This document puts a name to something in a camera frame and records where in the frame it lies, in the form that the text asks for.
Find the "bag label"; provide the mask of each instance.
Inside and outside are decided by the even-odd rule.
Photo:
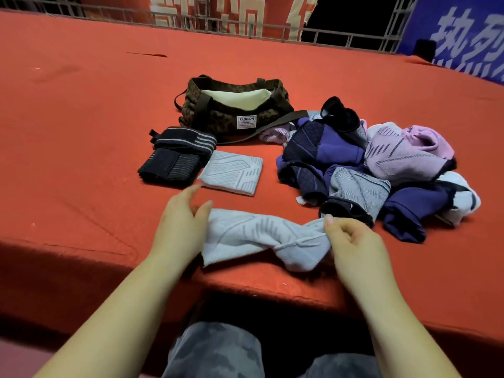
[[[236,117],[236,123],[238,130],[241,128],[255,128],[257,126],[257,115],[238,115]]]

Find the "blue banner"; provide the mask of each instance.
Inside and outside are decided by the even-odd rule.
[[[437,42],[433,63],[504,85],[504,0],[418,0],[398,53]]]

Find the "metal railing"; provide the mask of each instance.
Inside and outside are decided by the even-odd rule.
[[[196,15],[182,15],[182,14],[170,14],[161,12],[152,12],[150,10],[138,10],[129,8],[119,8],[114,6],[104,6],[104,5],[89,5],[81,4],[75,0],[0,0],[0,7],[4,9],[24,11],[24,12],[38,12],[45,13],[55,16],[67,17],[67,18],[78,18],[86,20],[101,20],[114,23],[123,24],[134,24],[134,25],[147,25],[150,27],[156,27],[161,29],[173,29],[181,31],[194,31],[207,34],[217,34],[223,36],[233,36],[233,37],[246,37],[246,38],[256,38],[268,41],[279,41],[279,42],[290,42],[299,43],[305,45],[316,45],[316,46],[329,46],[334,47],[334,45],[321,44],[318,42],[320,34],[325,35],[336,35],[347,37],[344,47],[347,49],[357,49],[366,50],[381,53],[396,53],[401,39],[403,37],[404,31],[411,17],[411,14],[415,8],[416,0],[397,0],[394,10],[392,12],[391,18],[388,22],[386,32],[383,36],[374,36],[367,34],[358,34],[350,32],[339,32],[339,31],[329,31],[322,29],[313,29],[306,27],[291,27],[289,25],[274,25],[274,24],[263,24],[257,22],[244,22],[236,20],[223,20],[220,18],[212,18],[209,16],[209,0],[198,0],[198,4],[203,3],[205,5],[206,15],[197,11]],[[157,24],[159,17],[172,18],[176,21],[176,26],[163,26]],[[248,27],[247,35],[236,35],[232,33],[227,33],[223,26],[227,24],[240,24]],[[257,27],[278,29],[281,32],[281,38],[268,38],[268,37],[257,37],[254,33]],[[295,29],[299,32],[313,32],[312,42],[294,41],[285,38],[286,32],[290,29]],[[378,50],[362,49],[352,46],[352,41],[354,38],[366,38],[379,42]]]

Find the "camouflage pants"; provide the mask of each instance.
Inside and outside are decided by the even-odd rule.
[[[249,332],[217,322],[198,322],[179,337],[162,378],[264,377],[261,344]],[[375,357],[326,354],[300,378],[380,378]]]

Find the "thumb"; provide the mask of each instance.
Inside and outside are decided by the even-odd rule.
[[[208,216],[210,216],[210,212],[212,210],[213,205],[214,202],[212,202],[211,200],[207,201],[201,207],[198,208],[196,214],[194,215],[194,219],[196,220],[198,225],[201,226],[202,228],[207,228]]]
[[[333,252],[338,252],[340,249],[347,248],[352,245],[349,241],[349,236],[343,232],[337,220],[331,215],[324,216],[324,230],[331,241]]]

